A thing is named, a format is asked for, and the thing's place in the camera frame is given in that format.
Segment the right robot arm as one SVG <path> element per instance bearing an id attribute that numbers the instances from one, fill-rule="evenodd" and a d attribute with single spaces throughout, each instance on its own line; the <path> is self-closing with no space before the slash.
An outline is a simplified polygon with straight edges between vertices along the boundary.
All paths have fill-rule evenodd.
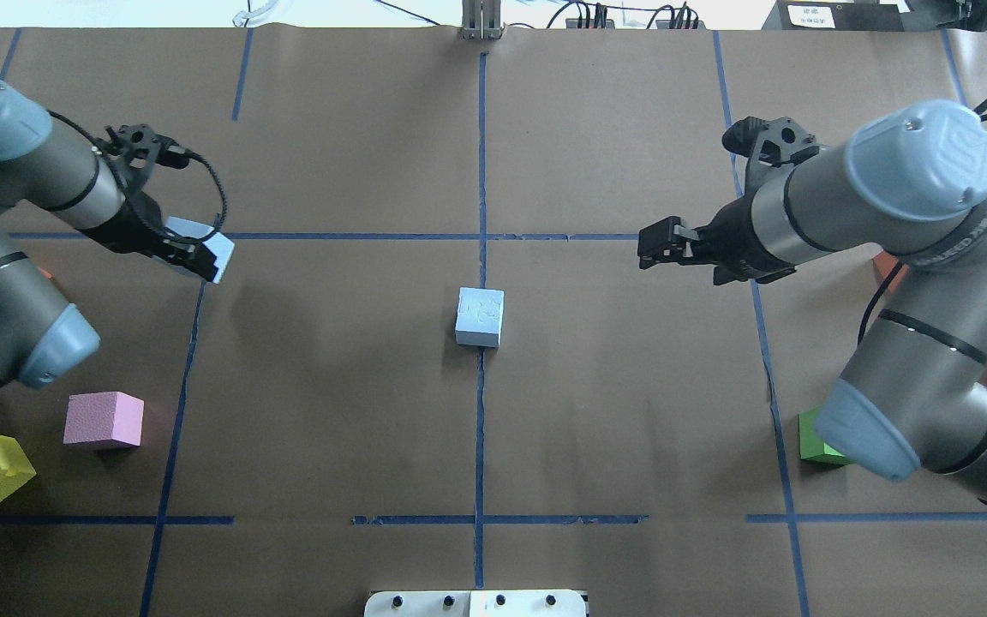
<path id="1" fill-rule="evenodd" d="M 987 506 L 987 98 L 924 100 L 825 146 L 790 117 L 745 117 L 721 138 L 745 191 L 708 224 L 639 231 L 642 269 L 709 265 L 714 285 L 791 276 L 876 243 L 900 286 L 862 320 L 816 433 L 893 482 L 946 476 Z"/>

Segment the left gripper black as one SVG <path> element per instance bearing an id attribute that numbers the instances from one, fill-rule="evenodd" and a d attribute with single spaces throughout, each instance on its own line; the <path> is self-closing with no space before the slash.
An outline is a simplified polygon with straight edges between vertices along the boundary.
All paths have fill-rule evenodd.
<path id="1" fill-rule="evenodd" d="M 165 233 L 161 208 L 146 192 L 138 191 L 105 223 L 91 228 L 91 239 L 118 254 L 156 255 L 157 261 L 206 282 L 218 282 L 217 257 L 206 243 L 217 234 L 188 237 Z"/>

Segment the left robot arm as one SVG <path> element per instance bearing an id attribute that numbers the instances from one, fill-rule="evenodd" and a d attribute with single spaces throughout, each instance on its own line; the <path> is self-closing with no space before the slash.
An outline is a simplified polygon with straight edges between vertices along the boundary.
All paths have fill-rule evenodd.
<path id="1" fill-rule="evenodd" d="M 93 136 L 0 79 L 0 216 L 27 201 L 117 254 L 138 254 L 216 284 L 234 254 L 211 224 L 165 218 L 145 191 L 157 165 L 202 156 L 147 124 Z M 0 389 L 42 389 L 99 347 L 99 334 L 0 227 Z"/>

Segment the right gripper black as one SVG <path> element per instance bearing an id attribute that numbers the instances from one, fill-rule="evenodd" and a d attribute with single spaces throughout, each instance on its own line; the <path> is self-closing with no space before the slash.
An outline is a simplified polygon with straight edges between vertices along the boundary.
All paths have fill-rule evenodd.
<path id="1" fill-rule="evenodd" d="M 638 268 L 661 263 L 713 265 L 713 285 L 756 280 L 760 284 L 791 276 L 796 268 L 768 252 L 753 227 L 752 200 L 737 199 L 721 208 L 708 225 L 685 226 L 680 216 L 667 216 L 638 232 Z M 688 255 L 693 243 L 696 254 Z"/>

